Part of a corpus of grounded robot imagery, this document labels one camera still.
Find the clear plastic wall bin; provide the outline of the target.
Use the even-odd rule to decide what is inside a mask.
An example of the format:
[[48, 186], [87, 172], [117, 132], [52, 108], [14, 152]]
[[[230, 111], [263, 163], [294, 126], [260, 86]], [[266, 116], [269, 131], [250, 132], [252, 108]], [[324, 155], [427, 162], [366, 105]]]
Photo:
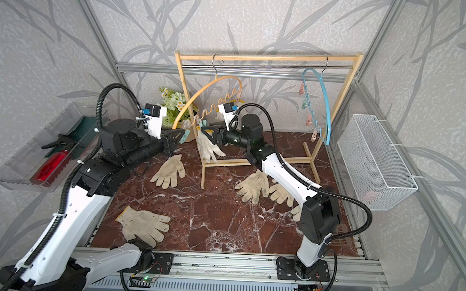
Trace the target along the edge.
[[95, 107], [70, 104], [0, 167], [0, 185], [13, 191], [52, 192], [96, 141]]

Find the red spray bottle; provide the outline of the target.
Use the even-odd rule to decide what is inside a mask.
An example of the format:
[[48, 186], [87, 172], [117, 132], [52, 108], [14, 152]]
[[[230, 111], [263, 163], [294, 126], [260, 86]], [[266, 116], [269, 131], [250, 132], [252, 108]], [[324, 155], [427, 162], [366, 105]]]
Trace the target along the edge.
[[45, 161], [40, 169], [35, 172], [29, 182], [34, 185], [50, 187], [68, 165], [70, 161], [69, 152], [69, 150], [62, 150], [53, 154]]

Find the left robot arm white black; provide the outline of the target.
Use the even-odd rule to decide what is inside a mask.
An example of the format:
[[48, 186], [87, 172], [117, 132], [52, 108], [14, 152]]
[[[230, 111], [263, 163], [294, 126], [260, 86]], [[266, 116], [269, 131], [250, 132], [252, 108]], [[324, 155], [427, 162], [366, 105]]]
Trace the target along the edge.
[[165, 130], [164, 106], [138, 106], [135, 119], [103, 124], [103, 103], [118, 84], [105, 87], [95, 113], [98, 143], [64, 183], [60, 206], [48, 228], [15, 265], [0, 270], [3, 291], [83, 291], [103, 278], [126, 269], [149, 270], [152, 246], [140, 237], [86, 258], [73, 258], [74, 249], [97, 214], [111, 202], [130, 173], [140, 164], [164, 154], [172, 156], [183, 131]]

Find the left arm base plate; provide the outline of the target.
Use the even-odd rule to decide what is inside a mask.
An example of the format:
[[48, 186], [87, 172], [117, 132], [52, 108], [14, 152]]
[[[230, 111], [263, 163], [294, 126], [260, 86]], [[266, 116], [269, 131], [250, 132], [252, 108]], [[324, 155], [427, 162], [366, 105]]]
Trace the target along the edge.
[[174, 254], [172, 253], [145, 253], [138, 263], [132, 268], [135, 272], [169, 275], [173, 265]]

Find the potted white flower plant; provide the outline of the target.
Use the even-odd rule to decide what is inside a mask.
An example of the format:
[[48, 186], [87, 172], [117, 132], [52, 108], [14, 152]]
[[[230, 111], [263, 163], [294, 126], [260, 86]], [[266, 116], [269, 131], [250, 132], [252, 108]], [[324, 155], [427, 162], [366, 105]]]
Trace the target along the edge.
[[167, 109], [166, 116], [163, 117], [163, 127], [165, 129], [171, 129], [180, 112], [184, 111], [184, 114], [180, 118], [177, 126], [178, 129], [185, 129], [185, 134], [183, 135], [180, 143], [192, 141], [194, 137], [190, 122], [191, 115], [189, 110], [185, 107], [185, 104], [187, 103], [185, 95], [182, 92], [177, 92], [167, 87], [160, 87], [158, 90], [163, 98], [161, 106], [164, 106]]

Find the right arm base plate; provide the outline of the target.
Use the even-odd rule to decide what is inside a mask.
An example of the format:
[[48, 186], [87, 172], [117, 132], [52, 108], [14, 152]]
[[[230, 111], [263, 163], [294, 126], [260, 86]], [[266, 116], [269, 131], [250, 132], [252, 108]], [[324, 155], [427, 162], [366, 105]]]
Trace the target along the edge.
[[331, 281], [327, 261], [322, 259], [319, 259], [311, 267], [306, 267], [296, 256], [292, 259], [281, 256], [276, 260], [276, 267], [278, 280]]

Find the green dustpan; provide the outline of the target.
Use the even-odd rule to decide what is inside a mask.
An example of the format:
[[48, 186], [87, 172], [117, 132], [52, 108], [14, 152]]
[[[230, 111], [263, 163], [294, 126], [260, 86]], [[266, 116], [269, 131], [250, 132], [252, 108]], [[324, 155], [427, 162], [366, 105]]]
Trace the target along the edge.
[[69, 150], [71, 153], [70, 159], [77, 160], [95, 139], [96, 131], [94, 129], [96, 127], [95, 117], [83, 116], [69, 133], [59, 134], [56, 141], [41, 147], [44, 150], [52, 149], [45, 155], [45, 158], [49, 158], [62, 150]]

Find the orange clip hanger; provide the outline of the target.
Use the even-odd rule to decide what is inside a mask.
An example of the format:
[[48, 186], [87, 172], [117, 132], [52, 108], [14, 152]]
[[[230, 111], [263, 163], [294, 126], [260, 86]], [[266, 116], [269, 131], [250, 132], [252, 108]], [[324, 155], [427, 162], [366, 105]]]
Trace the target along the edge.
[[[218, 105], [230, 102], [233, 99], [235, 101], [239, 101], [241, 99], [241, 94], [243, 91], [243, 83], [242, 80], [236, 76], [222, 76], [217, 74], [216, 65], [213, 63], [218, 61], [221, 62], [221, 66], [226, 66], [227, 61], [238, 61], [244, 62], [249, 61], [249, 58], [246, 56], [239, 56], [239, 55], [222, 55], [222, 54], [214, 54], [212, 56], [208, 55], [184, 55], [180, 51], [175, 51], [175, 59], [178, 67], [179, 76], [181, 79], [183, 92], [187, 102], [182, 107], [181, 111], [179, 112], [178, 117], [175, 119], [173, 123], [172, 129], [177, 129], [179, 124], [179, 120], [184, 115], [186, 109], [188, 109], [191, 125], [197, 125], [197, 121], [199, 118], [202, 120], [210, 115], [212, 112], [216, 113], [216, 108]], [[199, 91], [196, 93], [191, 93], [188, 90], [187, 81], [185, 77], [184, 69], [188, 69], [188, 65], [185, 65], [184, 62], [202, 62], [207, 61], [210, 62], [212, 65], [209, 67], [214, 70], [214, 79], [207, 83], [205, 86], [201, 87]], [[217, 94], [209, 94], [204, 95], [205, 92], [214, 92], [216, 87], [219, 85], [221, 81], [229, 80], [233, 83], [233, 86], [229, 85], [228, 90], [225, 91], [225, 95], [222, 95], [221, 92]]]

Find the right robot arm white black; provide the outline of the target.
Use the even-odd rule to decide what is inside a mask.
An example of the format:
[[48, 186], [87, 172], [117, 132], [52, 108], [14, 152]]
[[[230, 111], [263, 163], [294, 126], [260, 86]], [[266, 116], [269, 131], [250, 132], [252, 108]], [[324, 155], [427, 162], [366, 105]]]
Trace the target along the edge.
[[[259, 179], [269, 177], [298, 203], [299, 228], [303, 233], [302, 243], [295, 255], [296, 265], [301, 271], [315, 267], [323, 258], [326, 246], [332, 241], [365, 232], [373, 222], [373, 215], [365, 203], [321, 187], [310, 181], [282, 157], [276, 141], [267, 143], [263, 136], [263, 125], [256, 114], [242, 114], [232, 103], [222, 105], [224, 123], [211, 127], [201, 126], [200, 134], [207, 144], [216, 147], [234, 145], [243, 148], [245, 158], [259, 170]], [[339, 201], [350, 202], [366, 214], [363, 225], [351, 232], [335, 234], [341, 222]]]

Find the white glove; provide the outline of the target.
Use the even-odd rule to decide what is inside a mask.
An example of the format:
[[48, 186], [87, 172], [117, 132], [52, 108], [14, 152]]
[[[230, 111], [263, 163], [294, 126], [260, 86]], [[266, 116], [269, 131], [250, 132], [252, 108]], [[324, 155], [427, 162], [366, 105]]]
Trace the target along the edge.
[[123, 235], [128, 242], [139, 238], [155, 248], [164, 240], [164, 233], [169, 231], [171, 217], [149, 211], [137, 211], [128, 206], [116, 221], [122, 225]]
[[238, 194], [242, 196], [242, 202], [251, 201], [252, 204], [259, 203], [260, 196], [269, 197], [268, 175], [260, 170], [248, 176], [245, 180], [235, 186]]
[[293, 208], [293, 196], [276, 180], [273, 180], [273, 185], [269, 188], [269, 198], [277, 204], [285, 202], [288, 207]]
[[200, 152], [200, 156], [207, 163], [217, 163], [217, 156], [226, 156], [226, 154], [221, 151], [220, 147], [218, 147], [218, 145], [213, 144], [199, 129], [196, 142], [198, 151]]
[[302, 207], [301, 206], [296, 206], [291, 210], [291, 216], [293, 221], [299, 222], [301, 219], [301, 212], [302, 212]]
[[163, 189], [175, 188], [178, 185], [177, 178], [184, 178], [185, 176], [186, 171], [182, 163], [182, 156], [177, 154], [162, 164], [161, 168], [150, 179], [150, 182]]

